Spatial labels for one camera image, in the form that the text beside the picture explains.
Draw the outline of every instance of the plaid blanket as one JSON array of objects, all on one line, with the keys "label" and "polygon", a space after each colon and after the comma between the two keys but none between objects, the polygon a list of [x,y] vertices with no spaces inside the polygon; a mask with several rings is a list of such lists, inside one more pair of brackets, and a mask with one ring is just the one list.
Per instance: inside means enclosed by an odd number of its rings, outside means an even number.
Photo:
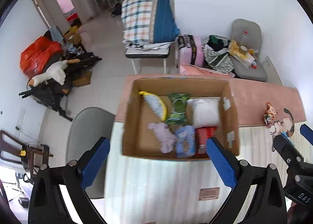
[{"label": "plaid blanket", "polygon": [[122,4],[124,41],[147,44],[154,41],[158,0],[125,0]]}]

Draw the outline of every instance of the orange plastic bag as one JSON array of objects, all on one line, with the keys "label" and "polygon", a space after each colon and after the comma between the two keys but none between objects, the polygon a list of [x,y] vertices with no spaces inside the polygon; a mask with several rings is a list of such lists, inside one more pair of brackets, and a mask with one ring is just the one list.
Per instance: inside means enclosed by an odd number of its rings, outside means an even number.
[{"label": "orange plastic bag", "polygon": [[29,79],[41,74],[49,58],[56,52],[63,52],[58,42],[39,37],[21,53],[20,67]]}]

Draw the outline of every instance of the suitcase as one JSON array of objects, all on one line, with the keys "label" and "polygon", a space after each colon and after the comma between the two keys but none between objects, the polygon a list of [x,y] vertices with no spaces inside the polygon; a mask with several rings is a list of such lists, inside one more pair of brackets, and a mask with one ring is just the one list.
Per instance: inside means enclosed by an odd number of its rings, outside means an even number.
[{"label": "suitcase", "polygon": [[191,64],[202,67],[204,55],[201,38],[185,34],[184,36],[179,36],[177,41],[179,48],[179,65]]}]

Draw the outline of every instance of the blue gripper pad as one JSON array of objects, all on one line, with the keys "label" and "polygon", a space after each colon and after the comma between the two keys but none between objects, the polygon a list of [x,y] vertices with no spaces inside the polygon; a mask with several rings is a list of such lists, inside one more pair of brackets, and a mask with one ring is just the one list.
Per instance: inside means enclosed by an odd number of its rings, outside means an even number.
[{"label": "blue gripper pad", "polygon": [[309,126],[307,126],[306,124],[301,125],[300,133],[306,138],[306,140],[310,142],[311,145],[313,145],[313,131],[310,129]]},{"label": "blue gripper pad", "polygon": [[110,152],[110,141],[108,139],[104,139],[102,144],[96,150],[95,154],[92,156],[92,158],[82,171],[82,181],[80,186],[82,187],[83,190],[92,185],[99,169],[103,165],[109,152]]},{"label": "blue gripper pad", "polygon": [[207,140],[207,154],[211,158],[225,186],[233,190],[237,185],[236,173],[212,139]]}]

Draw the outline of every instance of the bolt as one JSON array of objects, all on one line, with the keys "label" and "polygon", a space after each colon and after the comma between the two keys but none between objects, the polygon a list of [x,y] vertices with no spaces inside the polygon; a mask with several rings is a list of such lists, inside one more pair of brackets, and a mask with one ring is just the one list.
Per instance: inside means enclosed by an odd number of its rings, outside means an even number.
[{"label": "bolt", "polygon": [[244,160],[244,159],[242,159],[240,162],[240,165],[242,165],[242,166],[248,166],[248,162],[246,161],[246,160]]},{"label": "bolt", "polygon": [[296,181],[296,182],[300,182],[300,176],[296,175],[296,176],[295,176],[295,181]]},{"label": "bolt", "polygon": [[271,163],[271,164],[270,164],[270,168],[273,169],[273,170],[275,170],[275,169],[276,169],[275,164]]},{"label": "bolt", "polygon": [[73,166],[75,166],[76,164],[77,164],[77,160],[75,160],[75,159],[70,160],[69,163],[68,163],[68,165],[69,165],[70,167],[73,167]]},{"label": "bolt", "polygon": [[40,169],[41,170],[45,170],[47,168],[47,164],[42,164],[41,166],[40,166]]}]

